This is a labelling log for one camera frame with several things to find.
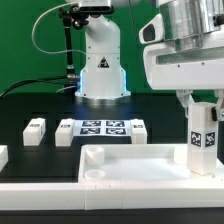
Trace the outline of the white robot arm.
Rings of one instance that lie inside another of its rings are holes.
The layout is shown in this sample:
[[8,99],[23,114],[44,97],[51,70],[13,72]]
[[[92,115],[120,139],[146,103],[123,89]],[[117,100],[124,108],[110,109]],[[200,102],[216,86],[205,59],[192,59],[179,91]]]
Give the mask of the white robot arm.
[[[120,30],[105,15],[141,0],[66,0],[73,24],[86,35],[81,71],[84,99],[116,99],[126,89],[120,68]],[[224,121],[224,0],[149,0],[159,13],[139,31],[143,63],[154,90],[174,90],[184,108],[195,90],[212,90],[215,121]]]

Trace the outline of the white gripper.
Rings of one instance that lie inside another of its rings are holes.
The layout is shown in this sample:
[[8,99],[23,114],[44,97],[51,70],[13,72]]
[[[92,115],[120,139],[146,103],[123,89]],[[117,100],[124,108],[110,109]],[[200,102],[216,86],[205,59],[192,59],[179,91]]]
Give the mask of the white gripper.
[[217,103],[212,108],[212,119],[224,122],[224,47],[177,53],[166,43],[155,44],[144,49],[143,59],[150,87],[177,90],[185,117],[194,103],[192,90],[215,90]]

